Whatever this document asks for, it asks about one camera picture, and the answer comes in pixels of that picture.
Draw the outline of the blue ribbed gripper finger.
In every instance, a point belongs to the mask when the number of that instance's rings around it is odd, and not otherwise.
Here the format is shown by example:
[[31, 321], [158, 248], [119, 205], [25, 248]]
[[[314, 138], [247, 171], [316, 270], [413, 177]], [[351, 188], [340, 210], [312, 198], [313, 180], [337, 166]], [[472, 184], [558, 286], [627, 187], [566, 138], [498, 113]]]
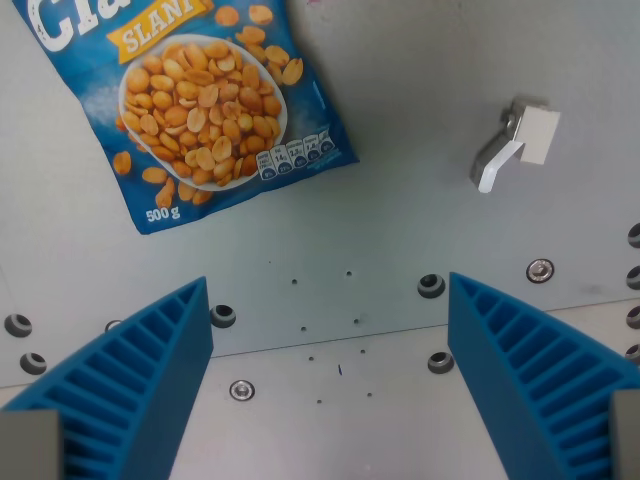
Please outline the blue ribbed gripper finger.
[[96, 337], [4, 408], [60, 415], [66, 479], [167, 479], [212, 352], [200, 277]]
[[448, 345], [511, 479], [610, 479], [609, 405], [630, 361], [561, 320], [453, 273]]

